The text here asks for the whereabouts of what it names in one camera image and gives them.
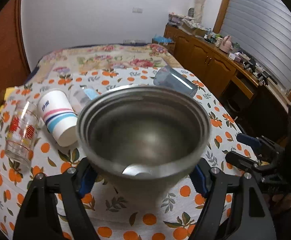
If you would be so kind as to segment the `dark blue translucent cup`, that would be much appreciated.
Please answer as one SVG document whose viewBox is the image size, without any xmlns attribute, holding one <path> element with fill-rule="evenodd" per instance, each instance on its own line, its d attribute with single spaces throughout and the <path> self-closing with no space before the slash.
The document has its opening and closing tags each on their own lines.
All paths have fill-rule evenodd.
<svg viewBox="0 0 291 240">
<path fill-rule="evenodd" d="M 155 86 L 173 89 L 191 98 L 195 96 L 198 88 L 190 80 L 182 76 L 170 66 L 162 67 L 154 76 Z"/>
</svg>

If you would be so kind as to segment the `white wall switch plate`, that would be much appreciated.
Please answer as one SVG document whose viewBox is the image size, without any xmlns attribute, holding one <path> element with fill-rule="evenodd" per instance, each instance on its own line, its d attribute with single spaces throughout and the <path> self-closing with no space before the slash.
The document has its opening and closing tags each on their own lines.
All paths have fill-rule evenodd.
<svg viewBox="0 0 291 240">
<path fill-rule="evenodd" d="M 143 9 L 142 8 L 133 7 L 132 12 L 141 14 L 143 12 Z"/>
</svg>

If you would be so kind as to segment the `wooden sideboard cabinet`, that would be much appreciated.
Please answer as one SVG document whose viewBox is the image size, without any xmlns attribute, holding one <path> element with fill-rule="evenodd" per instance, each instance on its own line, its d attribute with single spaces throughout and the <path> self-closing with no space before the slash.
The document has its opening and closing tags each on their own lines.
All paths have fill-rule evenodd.
<svg viewBox="0 0 291 240">
<path fill-rule="evenodd" d="M 249 104 L 269 104 L 288 110 L 287 103 L 269 85 L 259 85 L 256 77 L 244 70 L 241 63 L 213 44 L 166 25 L 164 37 L 174 42 L 172 55 L 185 69 L 191 71 L 218 99 L 238 112 Z"/>
</svg>

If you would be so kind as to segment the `wall power strip outlet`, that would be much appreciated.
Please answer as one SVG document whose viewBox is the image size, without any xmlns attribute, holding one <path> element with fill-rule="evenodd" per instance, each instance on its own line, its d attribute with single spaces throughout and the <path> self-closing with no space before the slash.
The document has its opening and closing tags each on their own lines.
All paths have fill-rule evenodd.
<svg viewBox="0 0 291 240">
<path fill-rule="evenodd" d="M 123 40 L 123 44 L 132 46 L 143 46 L 146 44 L 145 40 Z"/>
</svg>

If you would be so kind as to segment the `cluttered stack of boxes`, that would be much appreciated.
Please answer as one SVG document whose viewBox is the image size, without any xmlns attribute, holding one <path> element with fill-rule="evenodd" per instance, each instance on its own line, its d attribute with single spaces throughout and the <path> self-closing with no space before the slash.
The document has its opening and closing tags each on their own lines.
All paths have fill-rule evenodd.
<svg viewBox="0 0 291 240">
<path fill-rule="evenodd" d="M 197 23 L 193 17 L 174 13 L 168 15 L 168 25 L 176 27 L 192 36 L 204 37 L 209 32 L 209 29 Z"/>
</svg>

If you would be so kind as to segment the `white striped paper cup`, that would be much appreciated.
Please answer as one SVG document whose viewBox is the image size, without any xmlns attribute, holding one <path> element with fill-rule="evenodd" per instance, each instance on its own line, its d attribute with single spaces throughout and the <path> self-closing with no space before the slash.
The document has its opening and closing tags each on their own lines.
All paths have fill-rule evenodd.
<svg viewBox="0 0 291 240">
<path fill-rule="evenodd" d="M 37 102 L 37 112 L 59 146 L 68 147 L 77 141 L 78 117 L 65 92 L 51 89 L 43 93 Z"/>
</svg>

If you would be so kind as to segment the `grey window blind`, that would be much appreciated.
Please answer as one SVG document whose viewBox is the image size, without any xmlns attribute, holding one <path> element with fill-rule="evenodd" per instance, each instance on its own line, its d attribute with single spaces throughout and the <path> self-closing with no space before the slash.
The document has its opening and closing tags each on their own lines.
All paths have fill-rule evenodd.
<svg viewBox="0 0 291 240">
<path fill-rule="evenodd" d="M 291 12 L 281 0 L 229 0 L 220 34 L 291 89 Z"/>
</svg>

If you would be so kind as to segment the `clear frosted plastic cup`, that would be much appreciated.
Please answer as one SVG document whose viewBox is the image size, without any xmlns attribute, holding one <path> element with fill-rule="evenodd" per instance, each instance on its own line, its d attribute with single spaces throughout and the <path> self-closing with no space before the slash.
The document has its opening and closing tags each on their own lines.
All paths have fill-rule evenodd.
<svg viewBox="0 0 291 240">
<path fill-rule="evenodd" d="M 69 102 L 74 112 L 79 114 L 90 101 L 94 100 L 98 96 L 99 93 L 92 87 L 74 87 L 70 92 Z"/>
</svg>

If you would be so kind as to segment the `orange print tablecloth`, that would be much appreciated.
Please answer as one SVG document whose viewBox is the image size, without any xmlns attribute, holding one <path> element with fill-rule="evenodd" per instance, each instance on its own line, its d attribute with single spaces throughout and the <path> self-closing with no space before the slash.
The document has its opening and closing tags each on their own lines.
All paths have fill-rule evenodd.
<svg viewBox="0 0 291 240">
<path fill-rule="evenodd" d="M 151 85 L 156 72 L 155 67 L 92 70 L 86 74 L 53 76 L 8 90 L 0 109 L 0 231 L 5 238 L 13 237 L 20 206 L 34 176 L 39 172 L 48 176 L 60 174 L 77 166 L 85 156 L 76 144 L 60 147 L 47 129 L 42 128 L 30 154 L 31 168 L 22 171 L 4 151 L 16 104 L 23 100 L 36 103 L 44 92 L 53 88 L 71 95 L 85 86 L 101 94 L 118 86 Z M 241 175 L 241 171 L 225 159 L 231 150 L 255 159 L 252 149 L 237 141 L 240 129 L 198 77 L 185 69 L 179 69 L 179 73 L 197 86 L 195 99 L 205 108 L 211 120 L 211 137 L 203 157 L 211 166 L 227 174 Z M 195 191 L 190 178 L 184 178 L 158 199 L 154 207 L 134 204 L 99 177 L 82 202 L 101 239 L 186 239 L 194 229 L 205 199 Z"/>
</svg>

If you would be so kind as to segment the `glass with red print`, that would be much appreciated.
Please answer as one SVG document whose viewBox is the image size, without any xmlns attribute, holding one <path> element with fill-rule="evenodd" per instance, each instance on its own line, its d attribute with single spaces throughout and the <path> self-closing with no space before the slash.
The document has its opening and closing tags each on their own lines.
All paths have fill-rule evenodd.
<svg viewBox="0 0 291 240">
<path fill-rule="evenodd" d="M 29 101 L 16 104 L 7 133 L 5 153 L 13 161 L 30 168 L 40 119 L 37 106 Z"/>
</svg>

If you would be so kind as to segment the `wooden louvered wardrobe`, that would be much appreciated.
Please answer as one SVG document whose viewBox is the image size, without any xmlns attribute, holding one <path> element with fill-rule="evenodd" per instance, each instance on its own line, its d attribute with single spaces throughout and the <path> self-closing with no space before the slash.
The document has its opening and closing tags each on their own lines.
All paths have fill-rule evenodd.
<svg viewBox="0 0 291 240">
<path fill-rule="evenodd" d="M 10 0 L 0 12 L 0 93 L 24 84 L 30 72 L 21 30 L 21 0 Z"/>
</svg>

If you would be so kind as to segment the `cream insulated steel cup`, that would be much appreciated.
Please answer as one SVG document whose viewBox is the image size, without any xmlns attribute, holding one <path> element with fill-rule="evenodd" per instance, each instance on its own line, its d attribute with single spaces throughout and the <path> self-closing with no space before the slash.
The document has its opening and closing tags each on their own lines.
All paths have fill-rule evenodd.
<svg viewBox="0 0 291 240">
<path fill-rule="evenodd" d="M 129 200 L 158 199 L 194 170 L 211 135 L 193 98 L 156 86 L 122 86 L 90 101 L 77 137 L 92 167 Z"/>
</svg>

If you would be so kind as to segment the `blue tissue box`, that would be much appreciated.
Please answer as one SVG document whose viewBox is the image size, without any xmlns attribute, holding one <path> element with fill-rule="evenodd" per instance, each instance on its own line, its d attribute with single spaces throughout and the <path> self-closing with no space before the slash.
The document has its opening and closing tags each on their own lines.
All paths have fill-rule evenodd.
<svg viewBox="0 0 291 240">
<path fill-rule="evenodd" d="M 154 36 L 152 38 L 152 43 L 160 44 L 162 46 L 167 46 L 169 44 L 173 44 L 174 41 L 171 38 L 166 38 L 163 36 Z"/>
</svg>

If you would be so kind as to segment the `pink kettle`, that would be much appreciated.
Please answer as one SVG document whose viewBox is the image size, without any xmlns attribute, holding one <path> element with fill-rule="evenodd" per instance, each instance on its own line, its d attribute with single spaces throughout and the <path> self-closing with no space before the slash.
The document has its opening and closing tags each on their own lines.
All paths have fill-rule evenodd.
<svg viewBox="0 0 291 240">
<path fill-rule="evenodd" d="M 230 53 L 230 51 L 232 50 L 233 46 L 232 46 L 232 42 L 231 42 L 231 36 L 230 35 L 227 35 L 223 38 L 220 46 L 219 46 L 219 49 L 221 51 L 223 51 L 224 53 Z"/>
</svg>

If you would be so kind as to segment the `floral bed quilt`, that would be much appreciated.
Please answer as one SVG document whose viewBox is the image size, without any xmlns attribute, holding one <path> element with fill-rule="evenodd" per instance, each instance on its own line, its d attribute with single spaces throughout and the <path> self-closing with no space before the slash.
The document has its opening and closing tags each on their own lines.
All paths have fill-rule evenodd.
<svg viewBox="0 0 291 240">
<path fill-rule="evenodd" d="M 32 82 L 45 79 L 69 79 L 77 73 L 87 75 L 97 70 L 114 76 L 116 69 L 150 68 L 170 66 L 181 68 L 182 65 L 162 45 L 150 43 L 140 46 L 125 44 L 107 44 L 83 46 L 55 50 L 43 56 L 35 67 Z"/>
</svg>

